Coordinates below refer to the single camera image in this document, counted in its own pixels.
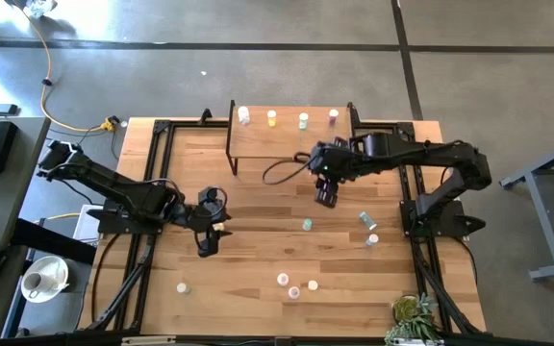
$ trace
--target wooden tabletop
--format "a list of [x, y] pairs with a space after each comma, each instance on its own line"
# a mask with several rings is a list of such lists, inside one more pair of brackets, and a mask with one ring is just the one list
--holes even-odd
[[[119, 173], [143, 178], [154, 120], [130, 119]], [[415, 121], [414, 125], [416, 140], [441, 142], [438, 122]], [[340, 186], [339, 201], [331, 210], [314, 202], [314, 179], [306, 173], [282, 185], [263, 185], [262, 173], [274, 159], [243, 160], [239, 174], [233, 176], [225, 145], [225, 130], [176, 130], [168, 177], [191, 203], [205, 186], [222, 186], [228, 192], [227, 210], [232, 216], [226, 227], [233, 235], [221, 240], [218, 255], [200, 259], [190, 230], [164, 229], [153, 261], [141, 332], [383, 336], [393, 326], [390, 304], [416, 292], [412, 252], [402, 236], [398, 211], [402, 196], [396, 171]], [[268, 178], [283, 177], [295, 168], [279, 166]], [[423, 167], [423, 174], [427, 189], [436, 188], [441, 169]], [[361, 211], [378, 224], [375, 232], [380, 242], [373, 247], [365, 246], [369, 231], [359, 219]], [[306, 218], [313, 220], [308, 232], [302, 230]], [[95, 263], [107, 241], [100, 241]], [[106, 255], [96, 292], [98, 313], [121, 285], [129, 242], [129, 236], [121, 236]], [[437, 243], [447, 291], [467, 318], [484, 330], [466, 250], [453, 239], [438, 238]], [[289, 286], [301, 288], [300, 299], [290, 300], [288, 290], [277, 284], [280, 273], [290, 276]], [[306, 287], [309, 280], [318, 282], [317, 291]], [[188, 284], [191, 293], [177, 293], [178, 283]], [[93, 290], [90, 285], [80, 328], [89, 323]], [[136, 291], [132, 298], [128, 323]]]
[[[245, 106], [251, 122], [239, 123], [239, 107], [234, 108], [230, 155], [233, 158], [291, 158], [298, 151], [308, 152], [319, 141], [332, 143], [335, 136], [352, 136], [349, 112], [346, 107], [265, 107]], [[328, 113], [337, 110], [334, 125]], [[276, 125], [268, 126], [268, 111], [276, 111]], [[298, 128], [298, 116], [309, 115], [306, 130]]]

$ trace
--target concrete floor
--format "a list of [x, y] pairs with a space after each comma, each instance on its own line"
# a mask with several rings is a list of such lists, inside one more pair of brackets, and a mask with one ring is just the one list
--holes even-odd
[[[554, 2], [400, 3], [410, 44], [554, 46]], [[41, 27], [53, 38], [397, 43], [390, 0], [60, 0], [50, 17]], [[0, 37], [33, 34], [19, 13], [0, 4]], [[353, 101], [362, 118], [412, 119], [398, 52], [55, 49], [53, 60], [57, 84], [48, 108], [76, 126], [93, 126], [113, 114], [197, 116], [207, 107], [225, 116], [231, 98], [248, 105]], [[413, 53], [412, 61], [424, 119], [439, 120], [445, 140], [479, 146], [496, 181], [554, 147], [554, 54]], [[41, 49], [0, 48], [0, 103], [40, 114], [45, 69]], [[110, 135], [83, 144], [93, 159], [115, 167]], [[508, 192], [492, 185], [463, 200], [467, 213], [487, 221], [471, 237], [471, 248], [489, 331], [554, 341], [554, 279], [532, 284], [527, 274], [550, 264], [551, 257], [526, 189]], [[33, 180], [21, 216], [33, 220], [77, 211], [83, 203], [63, 185]]]

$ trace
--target yellow cable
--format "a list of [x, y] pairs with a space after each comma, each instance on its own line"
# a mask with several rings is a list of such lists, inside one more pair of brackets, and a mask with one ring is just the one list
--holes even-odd
[[[53, 70], [53, 61], [50, 57], [50, 50], [48, 49], [48, 45], [46, 44], [46, 41], [44, 40], [44, 37], [42, 37], [42, 34], [41, 32], [39, 31], [38, 27], [36, 26], [36, 24], [34, 24], [34, 21], [31, 20], [31, 18], [29, 18], [29, 16], [27, 14], [25, 14], [25, 12], [23, 11], [23, 9], [18, 5], [18, 2], [16, 0], [13, 0], [14, 1], [14, 4], [18, 7], [18, 9], [20, 10], [21, 13], [23, 13], [23, 15], [25, 16], [25, 18], [27, 18], [27, 20], [29, 21], [29, 24], [31, 24], [31, 27], [34, 29], [34, 32], [36, 32], [36, 35], [38, 35], [39, 37], [39, 40], [42, 41], [42, 45], [44, 46], [44, 50], [46, 51], [46, 56], [48, 57], [48, 72], [46, 73], [46, 78], [45, 80], [47, 81], [50, 81], [50, 75], [51, 75], [51, 72]], [[62, 123], [61, 121], [55, 119], [49, 112], [48, 110], [46, 109], [46, 85], [44, 85], [42, 87], [42, 95], [41, 95], [41, 98], [39, 100], [39, 103], [40, 103], [40, 106], [42, 108], [42, 112], [44, 113], [44, 116], [46, 116], [47, 118], [50, 119], [50, 121], [54, 122], [55, 124], [61, 126], [61, 127], [64, 127], [68, 130], [72, 130], [72, 131], [78, 131], [78, 132], [84, 132], [84, 133], [88, 133], [88, 132], [94, 132], [94, 131], [101, 131], [101, 130], [104, 130], [102, 127], [97, 127], [97, 128], [93, 128], [93, 129], [80, 129], [80, 128], [76, 128], [76, 127], [73, 127], [73, 126], [70, 126], [70, 125], [67, 125], [67, 124], [64, 124]]]
[[81, 215], [81, 213], [79, 213], [79, 212], [71, 212], [71, 213], [67, 213], [67, 214], [61, 214], [61, 215], [46, 217], [46, 220], [58, 220], [58, 219], [62, 219], [62, 218], [76, 217], [76, 216], [80, 216], [80, 215]]

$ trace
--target green plant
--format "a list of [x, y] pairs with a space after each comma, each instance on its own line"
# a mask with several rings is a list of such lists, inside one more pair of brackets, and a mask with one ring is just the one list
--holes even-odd
[[436, 306], [435, 300], [424, 293], [420, 297], [403, 296], [397, 299], [392, 306], [397, 324], [386, 333], [386, 344], [396, 345], [397, 338], [437, 340], [432, 314]]

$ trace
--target white lid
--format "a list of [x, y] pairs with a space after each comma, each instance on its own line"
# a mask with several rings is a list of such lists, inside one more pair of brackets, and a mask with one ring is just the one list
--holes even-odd
[[285, 286], [290, 281], [290, 278], [288, 277], [288, 274], [281, 273], [277, 276], [277, 284]]
[[188, 290], [188, 286], [186, 284], [183, 284], [183, 283], [177, 284], [177, 292], [185, 293], [187, 290]]
[[309, 283], [307, 284], [307, 287], [310, 290], [316, 290], [317, 289], [317, 281], [315, 281], [315, 280], [309, 281]]
[[290, 299], [298, 299], [298, 297], [300, 297], [300, 289], [296, 286], [290, 287], [288, 290], [288, 296]]

